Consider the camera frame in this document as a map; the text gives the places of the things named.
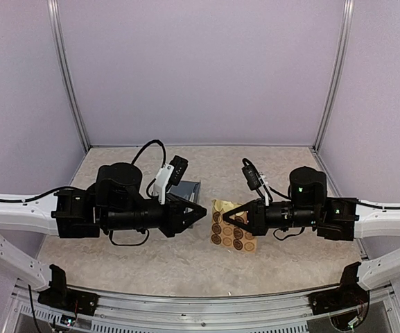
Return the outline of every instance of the wooden board with circles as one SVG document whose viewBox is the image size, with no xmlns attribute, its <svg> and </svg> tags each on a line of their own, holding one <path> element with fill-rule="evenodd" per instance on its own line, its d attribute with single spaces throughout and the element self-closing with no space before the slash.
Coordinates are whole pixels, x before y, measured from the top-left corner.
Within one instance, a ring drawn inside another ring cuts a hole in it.
<svg viewBox="0 0 400 333">
<path fill-rule="evenodd" d="M 239 207 L 241 204 L 223 200 L 213 200 L 213 204 L 211 242 L 239 252 L 255 253 L 256 237 L 252 236 L 249 232 L 223 221 L 223 214 L 225 212 Z M 246 212 L 238 213 L 235 219 L 247 223 Z"/>
</svg>

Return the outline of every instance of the white wall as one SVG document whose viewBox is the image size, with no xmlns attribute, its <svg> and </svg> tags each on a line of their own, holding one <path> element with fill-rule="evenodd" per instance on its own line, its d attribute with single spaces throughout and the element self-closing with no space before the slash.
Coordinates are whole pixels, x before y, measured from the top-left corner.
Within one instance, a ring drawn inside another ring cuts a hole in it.
<svg viewBox="0 0 400 333">
<path fill-rule="evenodd" d="M 311 145 L 343 4 L 60 1 L 91 143 Z"/>
<path fill-rule="evenodd" d="M 83 151 L 55 55 L 46 1 L 0 1 L 0 193 L 67 185 Z M 42 235 L 5 232 L 35 255 Z M 0 320 L 15 278 L 0 273 Z"/>
<path fill-rule="evenodd" d="M 356 1 L 321 155 L 343 196 L 400 202 L 400 1 Z M 377 257 L 400 237 L 366 241 Z M 393 281 L 400 302 L 400 278 Z"/>
</svg>

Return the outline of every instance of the vertical metal pole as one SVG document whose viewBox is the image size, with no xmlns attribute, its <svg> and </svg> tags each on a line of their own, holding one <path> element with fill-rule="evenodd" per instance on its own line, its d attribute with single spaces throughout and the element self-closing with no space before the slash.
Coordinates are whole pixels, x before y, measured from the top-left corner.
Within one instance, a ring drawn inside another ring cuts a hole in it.
<svg viewBox="0 0 400 333">
<path fill-rule="evenodd" d="M 58 0 L 47 0 L 49 7 L 49 16 L 52 28 L 53 39 L 55 41 L 55 48 L 58 57 L 58 64 L 61 69 L 62 81 L 64 88 L 69 99 L 69 105 L 72 112 L 73 120 L 75 121 L 76 130 L 80 138 L 82 147 L 87 153 L 91 148 L 89 137 L 82 120 L 81 112 L 76 101 L 75 91 L 73 89 L 73 83 L 69 71 L 69 65 L 67 63 L 66 49 L 64 47 L 64 38 L 62 36 L 61 22 L 60 22 L 60 11 L 58 8 Z"/>
<path fill-rule="evenodd" d="M 345 56 L 347 50 L 347 43 L 349 40 L 349 32 L 351 30 L 352 15 L 354 13 L 354 0 L 345 0 L 345 9 L 343 12 L 343 20 L 340 31 L 340 38 L 338 40 L 338 48 L 336 55 L 336 63 L 333 67 L 331 83 L 329 86 L 329 93 L 326 98 L 326 103 L 324 104 L 324 111 L 320 126 L 318 128 L 317 137 L 313 148 L 318 153 L 322 146 L 324 135 L 327 131 L 327 126 L 329 124 L 329 119 L 331 117 L 333 104 L 336 99 L 338 86 L 340 84 L 341 73 L 343 69 L 343 64 L 345 63 Z"/>
</svg>

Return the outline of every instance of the robotic arm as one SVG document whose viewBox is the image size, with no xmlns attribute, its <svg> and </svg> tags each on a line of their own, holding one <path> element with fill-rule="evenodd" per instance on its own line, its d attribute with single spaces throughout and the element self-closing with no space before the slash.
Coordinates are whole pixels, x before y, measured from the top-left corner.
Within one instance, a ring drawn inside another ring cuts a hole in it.
<svg viewBox="0 0 400 333">
<path fill-rule="evenodd" d="M 267 189 L 263 176 L 252 163 L 243 167 L 250 189 Z M 254 236 L 269 229 L 312 228 L 317 236 L 334 241 L 354 238 L 400 236 L 400 204 L 372 203 L 356 198 L 328 198 L 326 174 L 308 167 L 295 169 L 289 176 L 289 201 L 250 201 L 225 214 L 223 219 Z M 247 212 L 247 224 L 233 216 Z M 337 289 L 309 296 L 314 314 L 323 314 L 368 302 L 367 291 L 400 276 L 400 249 L 374 260 L 347 266 Z"/>
<path fill-rule="evenodd" d="M 112 240 L 116 230 L 151 228 L 174 237 L 204 217 L 206 209 L 166 193 L 177 185 L 187 160 L 175 156 L 155 178 L 154 194 L 139 194 L 142 173 L 132 164 L 102 166 L 87 190 L 54 189 L 39 196 L 0 194 L 0 230 L 40 232 L 59 238 L 99 237 Z M 39 291 L 38 302 L 71 312 L 94 315 L 98 296 L 67 288 L 65 272 L 28 256 L 0 234 L 0 265 Z"/>
</svg>

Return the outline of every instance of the brown circle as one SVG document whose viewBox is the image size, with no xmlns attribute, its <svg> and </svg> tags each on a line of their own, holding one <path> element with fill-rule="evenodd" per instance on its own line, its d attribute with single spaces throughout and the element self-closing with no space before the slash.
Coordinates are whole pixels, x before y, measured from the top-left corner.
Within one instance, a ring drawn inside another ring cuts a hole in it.
<svg viewBox="0 0 400 333">
<path fill-rule="evenodd" d="M 212 214 L 212 219 L 213 219 L 215 222 L 220 223 L 220 218 L 221 218 L 220 212 L 214 212 L 214 213 Z"/>
<path fill-rule="evenodd" d="M 241 243 L 241 241 L 238 239 L 234 239 L 234 247 L 239 251 L 243 248 L 243 243 Z"/>
<path fill-rule="evenodd" d="M 244 234 L 244 238 L 246 238 L 248 241 L 252 241 L 255 239 L 255 236 L 253 234 L 251 234 L 250 232 L 246 232 Z"/>
<path fill-rule="evenodd" d="M 221 227 L 220 227 L 220 225 L 218 223 L 214 223 L 212 225 L 212 232 L 214 234 L 219 234 L 221 232 Z"/>
<path fill-rule="evenodd" d="M 245 223 L 244 219 L 240 216 L 235 216 L 235 222 Z"/>
<path fill-rule="evenodd" d="M 233 233 L 233 230 L 231 227 L 224 227 L 223 228 L 223 234 L 225 234 L 226 236 L 231 236 Z"/>
<path fill-rule="evenodd" d="M 232 240 L 229 237 L 223 238 L 223 244 L 226 246 L 232 246 Z"/>
<path fill-rule="evenodd" d="M 211 237 L 211 240 L 216 245 L 221 244 L 221 237 L 218 236 L 217 234 L 213 234 L 212 237 Z"/>
<path fill-rule="evenodd" d="M 242 239 L 243 231 L 240 228 L 235 228 L 234 229 L 234 237 L 235 237 L 235 239 Z"/>
<path fill-rule="evenodd" d="M 252 252 L 255 249 L 255 245 L 249 241 L 244 244 L 244 249 L 248 252 Z"/>
</svg>

